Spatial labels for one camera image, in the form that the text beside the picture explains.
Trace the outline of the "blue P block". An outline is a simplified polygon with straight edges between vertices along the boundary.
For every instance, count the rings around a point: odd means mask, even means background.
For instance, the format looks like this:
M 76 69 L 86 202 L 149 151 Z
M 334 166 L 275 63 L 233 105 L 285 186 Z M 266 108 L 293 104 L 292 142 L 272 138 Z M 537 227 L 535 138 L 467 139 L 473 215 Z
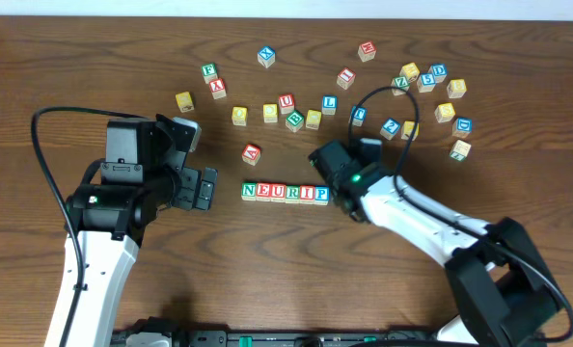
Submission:
M 327 205 L 330 200 L 330 191 L 327 186 L 314 187 L 314 203 L 317 205 Z

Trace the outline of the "green N block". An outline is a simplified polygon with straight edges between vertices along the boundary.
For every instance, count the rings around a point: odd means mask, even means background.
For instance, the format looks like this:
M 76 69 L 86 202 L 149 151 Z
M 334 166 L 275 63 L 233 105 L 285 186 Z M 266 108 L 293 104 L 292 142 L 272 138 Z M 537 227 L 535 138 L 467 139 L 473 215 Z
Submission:
M 241 185 L 241 198 L 243 200 L 254 201 L 257 199 L 257 184 L 254 182 L 244 182 Z

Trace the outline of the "red E block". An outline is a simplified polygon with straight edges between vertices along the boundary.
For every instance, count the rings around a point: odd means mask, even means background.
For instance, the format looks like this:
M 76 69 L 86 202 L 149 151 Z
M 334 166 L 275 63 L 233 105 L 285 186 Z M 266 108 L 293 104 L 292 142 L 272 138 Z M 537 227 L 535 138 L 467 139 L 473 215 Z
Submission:
M 271 201 L 271 183 L 258 182 L 256 184 L 256 200 Z

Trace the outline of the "green R block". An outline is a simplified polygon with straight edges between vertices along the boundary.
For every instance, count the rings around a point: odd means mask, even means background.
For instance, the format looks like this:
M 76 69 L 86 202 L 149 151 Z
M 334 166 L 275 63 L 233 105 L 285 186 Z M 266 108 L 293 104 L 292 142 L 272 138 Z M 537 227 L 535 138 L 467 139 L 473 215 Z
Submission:
M 285 203 L 298 204 L 300 202 L 300 187 L 288 185 L 286 187 Z

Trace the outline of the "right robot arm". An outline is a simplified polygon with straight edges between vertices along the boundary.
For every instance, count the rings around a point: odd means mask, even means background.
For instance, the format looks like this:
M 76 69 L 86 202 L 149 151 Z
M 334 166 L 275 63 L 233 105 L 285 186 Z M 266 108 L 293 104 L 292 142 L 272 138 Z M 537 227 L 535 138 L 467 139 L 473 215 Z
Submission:
M 378 163 L 380 144 L 332 141 L 309 156 L 351 219 L 392 231 L 445 271 L 458 314 L 419 346 L 546 346 L 541 328 L 566 299 L 526 230 L 445 207 Z

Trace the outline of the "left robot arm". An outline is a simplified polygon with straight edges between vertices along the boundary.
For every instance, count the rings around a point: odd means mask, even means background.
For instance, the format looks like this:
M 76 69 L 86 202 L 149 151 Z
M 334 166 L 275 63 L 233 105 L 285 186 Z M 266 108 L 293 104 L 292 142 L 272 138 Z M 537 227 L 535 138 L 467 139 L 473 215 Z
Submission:
M 146 227 L 162 209 L 208 210 L 217 172 L 186 167 L 201 138 L 192 120 L 114 113 L 106 152 L 58 203 L 68 237 L 48 346 L 108 346 Z

